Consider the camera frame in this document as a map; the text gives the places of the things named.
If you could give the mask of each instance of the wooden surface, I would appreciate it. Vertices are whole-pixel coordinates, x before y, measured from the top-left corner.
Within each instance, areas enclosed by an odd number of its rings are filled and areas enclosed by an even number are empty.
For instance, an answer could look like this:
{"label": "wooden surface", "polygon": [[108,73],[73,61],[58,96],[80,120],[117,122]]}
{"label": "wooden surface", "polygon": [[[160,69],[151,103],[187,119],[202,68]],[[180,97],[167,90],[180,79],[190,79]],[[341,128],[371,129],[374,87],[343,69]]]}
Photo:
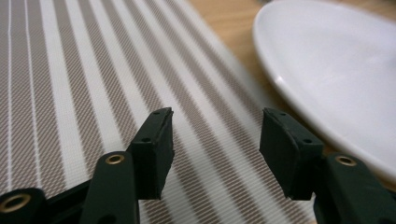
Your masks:
{"label": "wooden surface", "polygon": [[[257,82],[261,84],[266,93],[276,98],[276,102],[281,108],[284,108],[288,113],[297,117],[299,121],[302,121],[270,84],[256,56],[251,29],[254,17],[265,4],[265,1],[190,0],[190,2],[223,43],[233,52]],[[396,21],[396,0],[341,0],[336,2],[359,7]],[[326,151],[337,150],[337,148],[330,146],[329,143],[326,143],[326,145]],[[395,184],[390,184],[384,179],[382,179],[382,182],[387,188],[396,191]]]}

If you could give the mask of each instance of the striped fabric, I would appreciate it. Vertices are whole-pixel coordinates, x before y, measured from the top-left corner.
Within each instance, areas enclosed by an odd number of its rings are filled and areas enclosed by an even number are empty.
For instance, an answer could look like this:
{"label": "striped fabric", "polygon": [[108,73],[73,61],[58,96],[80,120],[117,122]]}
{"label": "striped fabric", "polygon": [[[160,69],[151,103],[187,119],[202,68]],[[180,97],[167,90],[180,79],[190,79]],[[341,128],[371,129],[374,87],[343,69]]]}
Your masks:
{"label": "striped fabric", "polygon": [[0,193],[48,197],[172,106],[176,156],[142,223],[309,223],[259,153],[276,107],[185,0],[0,0]]}

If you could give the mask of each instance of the gray stripe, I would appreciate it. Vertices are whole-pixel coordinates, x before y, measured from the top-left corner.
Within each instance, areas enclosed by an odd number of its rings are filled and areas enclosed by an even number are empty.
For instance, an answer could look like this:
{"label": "gray stripe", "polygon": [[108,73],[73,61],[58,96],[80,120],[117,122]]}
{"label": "gray stripe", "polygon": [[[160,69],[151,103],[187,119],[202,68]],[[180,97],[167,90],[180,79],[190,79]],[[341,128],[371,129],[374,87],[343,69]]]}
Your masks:
{"label": "gray stripe", "polygon": [[0,194],[7,190],[8,1],[0,1]]}
{"label": "gray stripe", "polygon": [[[216,108],[218,113],[221,114],[220,117],[222,118],[227,128],[233,135],[233,138],[238,143],[238,146],[245,153],[245,156],[247,157],[248,161],[253,165],[253,168],[259,174],[262,183],[268,187],[271,194],[274,196],[276,203],[282,208],[282,210],[285,212],[285,214],[287,215],[290,221],[297,221],[295,219],[297,218],[302,222],[308,222],[309,221],[308,217],[305,215],[305,213],[296,203],[291,202],[288,199],[285,199],[283,193],[279,188],[270,187],[270,185],[276,181],[271,175],[266,175],[269,172],[269,168],[265,164],[265,162],[263,162],[262,155],[260,154],[259,150],[257,150],[256,146],[253,145],[253,143],[256,141],[248,136],[247,131],[242,127],[238,119],[233,115],[230,107],[228,107],[224,103],[225,101],[222,99],[222,97],[220,96],[214,85],[210,82],[209,78],[207,78],[207,74],[205,73],[204,69],[202,69],[202,67],[200,67],[198,62],[195,61],[192,54],[188,51],[188,47],[185,46],[185,44],[180,39],[180,37],[176,35],[176,31],[169,24],[165,16],[154,4],[152,4],[152,2],[150,2],[149,5],[151,6],[152,10],[156,11],[155,16],[157,17],[158,21],[164,28],[165,32],[169,35],[175,48],[183,56],[182,57],[183,60],[194,74],[195,79],[204,89],[204,93],[210,99],[211,104],[214,106],[214,108]],[[228,84],[231,86],[231,89],[237,91],[236,95],[241,96],[241,101],[244,103],[252,102],[251,99],[248,97],[248,95],[245,92],[243,92],[242,87],[240,87],[240,85],[236,83],[236,80],[233,79],[231,72],[228,71],[224,63],[218,58],[218,56],[214,53],[214,51],[208,47],[207,43],[202,38],[201,34],[199,34],[194,30],[193,24],[186,23],[189,20],[186,17],[182,17],[184,16],[184,14],[181,12],[180,8],[178,8],[176,4],[170,4],[170,5],[172,6],[174,12],[178,15],[179,20],[182,23],[185,23],[184,27],[191,32],[191,36],[195,37],[195,40],[200,44],[201,48],[205,51],[205,55],[211,61],[213,61],[214,65],[219,69],[219,72],[222,74],[222,76],[225,77],[225,79],[227,79]],[[260,126],[260,121],[258,122],[257,121],[258,118],[256,118],[256,112],[260,111],[260,109],[257,106],[255,106],[253,103],[248,103],[245,106],[251,112],[251,115],[253,116],[253,118],[255,118],[256,122]]]}
{"label": "gray stripe", "polygon": [[[212,163],[217,168],[223,183],[230,192],[233,201],[241,211],[244,219],[246,222],[263,223],[264,217],[262,216],[260,209],[248,194],[248,190],[243,184],[243,181],[232,167],[231,162],[228,160],[223,149],[220,147],[218,140],[214,137],[214,134],[206,124],[205,119],[199,112],[199,108],[193,102],[189,92],[177,77],[175,68],[170,64],[166,55],[161,50],[159,43],[156,42],[154,35],[150,31],[144,17],[135,7],[133,2],[125,1],[125,3],[131,12],[131,15],[136,20],[140,30],[142,31],[142,34],[148,41],[148,46],[150,47],[150,50],[152,51],[157,63],[166,74],[165,78],[169,86],[172,88],[175,96],[179,100],[180,105],[186,112],[191,126],[203,144],[205,151],[209,154],[209,158],[211,159]],[[161,11],[157,8],[154,14],[158,15],[159,13],[161,13]]]}
{"label": "gray stripe", "polygon": [[25,8],[22,0],[12,7],[12,174],[13,188],[36,187]]}
{"label": "gray stripe", "polygon": [[[103,3],[106,7],[107,14],[112,21],[113,27],[116,30],[117,37],[122,45],[122,50],[124,50],[124,55],[128,60],[131,70],[134,71],[134,78],[138,87],[140,88],[140,91],[143,94],[143,97],[145,98],[145,102],[149,110],[152,111],[156,108],[163,107],[158,93],[155,91],[150,80],[148,79],[149,75],[147,74],[147,71],[145,70],[143,64],[140,62],[139,57],[135,54],[134,46],[131,43],[128,35],[126,34],[125,27],[123,27],[120,18],[114,9],[114,6],[111,4],[110,1],[103,1]],[[193,208],[196,208],[199,205],[207,207],[205,213],[206,218],[208,218],[209,220],[213,220],[216,223],[219,223],[220,219],[214,212],[214,207],[209,201],[209,196],[204,190],[204,185],[199,180],[198,175],[192,168],[191,161],[185,156],[186,149],[180,144],[178,138],[178,134],[175,133],[174,141],[176,157],[174,159],[173,167],[175,168],[176,174],[179,176],[179,179],[182,182],[182,187],[184,190],[186,190],[187,196],[191,199]],[[166,214],[164,214],[165,217],[154,216],[156,211],[159,211],[154,207],[150,207],[154,204],[155,203],[145,203],[151,222],[156,223],[158,221],[163,221],[164,218],[169,218]],[[202,217],[199,218],[201,222],[205,222],[205,219],[203,219]]]}
{"label": "gray stripe", "polygon": [[40,3],[39,0],[29,0],[27,4],[41,184],[46,196],[49,198],[65,190],[64,167],[50,84],[50,70]]}
{"label": "gray stripe", "polygon": [[99,31],[98,24],[93,16],[91,5],[87,1],[78,2],[84,17],[86,29],[90,35],[102,79],[105,82],[112,112],[114,113],[117,124],[120,128],[123,144],[125,147],[127,147],[136,133],[136,125],[133,120],[132,112],[129,110],[127,100],[122,92],[120,81],[117,78],[114,65],[110,60],[105,42]]}
{"label": "gray stripe", "polygon": [[240,98],[240,101],[245,105],[250,116],[253,117],[258,125],[262,124],[262,110],[257,107],[253,100],[248,96],[248,93],[242,88],[238,81],[232,76],[232,72],[224,64],[220,56],[210,47],[203,35],[195,28],[190,20],[183,13],[183,10],[172,0],[165,1],[170,8],[173,9],[175,15],[179,18],[183,27],[191,33],[192,38],[199,44],[199,47],[203,50],[206,57],[211,61],[218,69],[221,76],[227,81],[227,84],[231,86],[231,89],[235,92],[235,95]]}
{"label": "gray stripe", "polygon": [[88,172],[94,171],[97,160],[103,155],[103,142],[99,134],[87,81],[78,55],[76,39],[70,26],[70,18],[64,0],[54,1],[64,58],[76,108],[78,129],[81,136]]}

